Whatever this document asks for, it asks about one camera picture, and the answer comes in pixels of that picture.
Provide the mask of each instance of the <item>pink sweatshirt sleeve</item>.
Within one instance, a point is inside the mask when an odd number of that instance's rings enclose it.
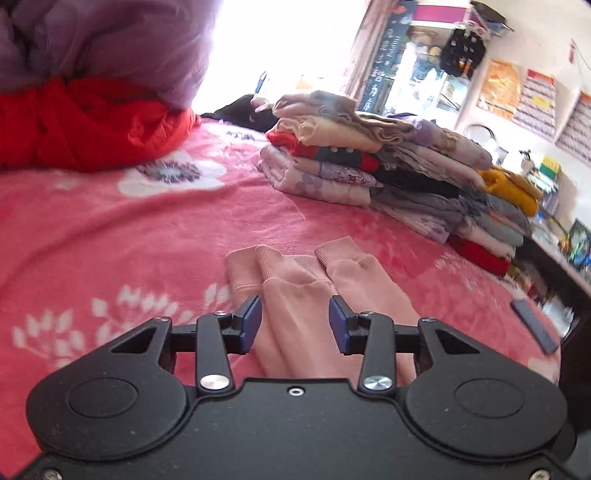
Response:
[[[338,351],[328,323],[336,291],[316,257],[258,246],[230,253],[226,263],[235,305],[262,294],[253,352],[268,377],[349,378],[356,384],[361,357]]]
[[[410,299],[378,260],[361,251],[351,237],[326,242],[315,254],[354,312],[382,313],[397,324],[417,325],[419,315]],[[409,384],[416,378],[413,356],[398,353],[396,359],[398,384]]]

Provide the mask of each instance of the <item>ribbed cuff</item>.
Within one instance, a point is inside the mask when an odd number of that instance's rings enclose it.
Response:
[[[256,246],[248,247],[226,255],[228,279],[232,290],[245,285],[262,284],[261,267],[258,264],[255,249]]]
[[[346,236],[320,245],[314,250],[314,255],[316,255],[325,267],[328,267],[332,262],[338,260],[353,260],[357,262],[366,254],[359,249],[351,237]]]
[[[257,247],[256,255],[263,281],[269,278],[280,278],[294,285],[308,285],[319,280],[317,274],[323,272],[322,266],[315,257],[286,256],[265,246]]]

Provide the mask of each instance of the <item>black cloth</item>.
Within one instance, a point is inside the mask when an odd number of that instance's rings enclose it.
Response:
[[[478,35],[457,28],[441,50],[439,68],[454,77],[466,74],[471,79],[485,54],[486,47]]]
[[[214,120],[224,120],[239,127],[249,128],[257,132],[265,133],[275,126],[279,120],[271,109],[261,112],[255,112],[251,105],[254,95],[244,95],[238,100],[226,105],[214,113],[204,113],[202,118],[213,118]]]
[[[462,192],[451,183],[434,180],[414,170],[406,170],[401,167],[392,169],[389,165],[381,164],[378,171],[373,172],[372,175],[384,185],[399,187],[411,192],[432,193],[447,199],[458,198]]]

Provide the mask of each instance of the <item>poster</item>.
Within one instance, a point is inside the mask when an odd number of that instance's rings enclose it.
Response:
[[[556,135],[556,79],[528,70],[513,122],[545,140]]]
[[[381,113],[375,112],[374,109],[384,88],[384,77],[392,70],[400,39],[406,35],[408,26],[417,9],[417,4],[417,0],[399,2],[392,9],[392,14],[386,23],[386,29],[382,35],[378,51],[375,53],[371,73],[359,102],[359,110],[362,112]]]
[[[591,163],[591,96],[581,93],[556,145]]]
[[[476,105],[487,112],[513,120],[521,81],[512,63],[491,60]]]

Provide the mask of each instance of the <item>white flower pattern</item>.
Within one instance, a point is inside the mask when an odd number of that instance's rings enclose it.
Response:
[[[182,150],[154,162],[130,168],[118,182],[128,197],[148,197],[170,190],[217,190],[226,167],[211,160],[195,160]]]
[[[99,298],[90,299],[90,313],[102,323],[87,330],[93,338],[90,344],[84,333],[73,329],[73,311],[55,314],[46,309],[39,318],[31,314],[25,317],[25,325],[12,328],[12,344],[43,359],[50,371],[72,363],[82,355],[123,335],[150,318],[172,317],[175,325],[194,322],[196,317],[218,310],[231,310],[229,285],[212,283],[203,292],[201,313],[183,309],[167,294],[143,293],[140,288],[123,285],[117,298],[108,302]]]
[[[59,315],[47,309],[41,317],[27,314],[24,327],[12,328],[12,344],[43,358],[50,369],[65,367],[87,352],[82,332],[72,329],[72,310]]]

